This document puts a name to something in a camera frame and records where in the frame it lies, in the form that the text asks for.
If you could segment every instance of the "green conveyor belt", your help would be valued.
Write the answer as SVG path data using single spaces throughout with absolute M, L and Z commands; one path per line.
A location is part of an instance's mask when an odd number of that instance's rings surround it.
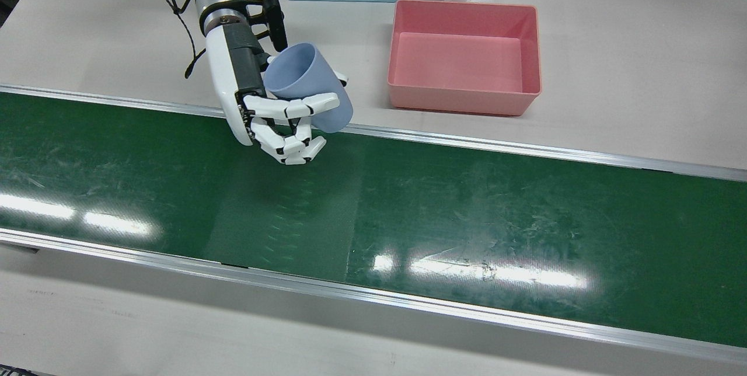
M 747 347 L 747 184 L 0 95 L 0 227 Z

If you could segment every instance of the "metal edge trim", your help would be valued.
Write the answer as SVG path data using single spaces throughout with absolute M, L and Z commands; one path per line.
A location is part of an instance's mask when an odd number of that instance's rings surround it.
M 115 246 L 98 245 L 85 241 L 72 241 L 65 238 L 40 235 L 32 232 L 0 228 L 0 241 L 11 245 L 28 246 L 80 253 L 104 259 L 128 262 L 153 269 L 194 275 L 197 277 L 215 278 L 216 280 L 241 283 L 261 288 L 271 288 L 291 293 L 325 297 L 333 300 L 365 301 L 372 304 L 400 307 L 421 312 L 430 312 L 454 318 L 490 323 L 519 330 L 530 330 L 556 336 L 567 336 L 593 342 L 603 342 L 623 347 L 654 350 L 665 354 L 675 354 L 702 360 L 747 365 L 747 349 L 712 342 L 683 339 L 655 333 L 644 333 L 635 330 L 611 328 L 611 326 L 592 325 L 512 312 L 502 309 L 491 309 L 459 302 L 443 301 L 411 294 L 391 293 L 350 286 L 344 283 L 332 283 L 314 280 L 307 277 L 294 277 L 269 270 L 243 269 L 218 262 L 191 259 L 181 256 L 169 256 L 135 249 L 115 248 Z
M 222 110 L 217 107 L 184 105 L 173 102 L 154 102 L 144 99 L 130 99 L 127 97 L 102 96 L 83 92 L 41 89 L 37 87 L 19 86 L 5 83 L 0 83 L 0 91 L 15 92 L 17 94 L 28 96 L 41 96 L 53 99 L 97 103 L 101 105 L 135 107 L 147 110 L 160 110 L 170 113 L 186 113 L 190 115 L 211 116 L 216 118 L 226 117 Z M 350 124 L 343 130 L 343 132 L 346 132 L 348 134 L 366 135 L 370 137 L 382 137 L 390 140 L 424 142 L 425 144 L 448 145 L 449 147 L 458 147 L 465 149 L 478 149 L 483 151 L 503 152 L 517 155 L 530 155 L 533 157 L 579 161 L 582 163 L 595 163 L 607 166 L 621 166 L 621 168 L 650 169 L 662 172 L 677 173 L 680 175 L 747 182 L 747 170 L 745 169 L 721 168 L 720 166 L 707 166 L 704 164 L 657 160 L 653 158 L 641 158 L 629 155 L 614 155 L 606 154 L 603 152 L 590 152 L 576 149 L 563 149 L 557 147 L 547 147 L 546 145 L 521 144 L 521 142 L 507 142 L 473 137 L 459 137 L 448 134 L 408 131 L 405 129 L 385 128 L 380 126 Z

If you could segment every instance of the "plastic cup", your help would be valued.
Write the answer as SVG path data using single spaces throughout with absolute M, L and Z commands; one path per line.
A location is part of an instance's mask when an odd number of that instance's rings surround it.
M 341 131 L 352 119 L 352 104 L 342 83 L 312 43 L 294 44 L 277 56 L 264 73 L 264 87 L 278 99 L 301 99 L 334 92 L 339 107 L 312 116 L 321 131 Z

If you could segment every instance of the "pink plastic container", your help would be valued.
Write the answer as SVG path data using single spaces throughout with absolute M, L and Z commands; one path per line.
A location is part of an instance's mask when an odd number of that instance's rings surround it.
M 533 6 L 400 0 L 392 105 L 519 116 L 542 91 Z

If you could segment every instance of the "robotic arm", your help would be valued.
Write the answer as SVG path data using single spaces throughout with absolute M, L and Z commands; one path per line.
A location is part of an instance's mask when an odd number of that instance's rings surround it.
M 269 99 L 261 73 L 270 57 L 259 39 L 269 37 L 277 51 L 288 46 L 278 0 L 195 0 L 200 28 L 206 37 L 211 75 L 221 107 L 236 139 L 243 145 L 257 141 L 264 152 L 284 164 L 304 164 L 324 147 L 323 137 L 312 139 L 310 117 L 338 107 L 334 92 L 291 101 Z M 261 6 L 251 15 L 248 6 Z M 267 30 L 254 35 L 253 25 Z M 347 78 L 336 73 L 347 83 Z M 290 135 L 275 125 L 288 125 Z

